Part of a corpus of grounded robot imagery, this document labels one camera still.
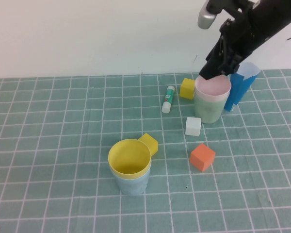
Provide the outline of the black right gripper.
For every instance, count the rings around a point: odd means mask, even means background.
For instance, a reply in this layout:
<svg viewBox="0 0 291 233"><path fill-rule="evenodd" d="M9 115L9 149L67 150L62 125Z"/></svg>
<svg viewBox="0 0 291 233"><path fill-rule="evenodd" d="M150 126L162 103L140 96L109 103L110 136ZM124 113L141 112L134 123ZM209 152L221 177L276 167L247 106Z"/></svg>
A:
<svg viewBox="0 0 291 233"><path fill-rule="evenodd" d="M276 34L273 13L247 9L241 15L234 20L227 19L221 26L219 40L199 72L204 79L235 73L240 62Z"/></svg>

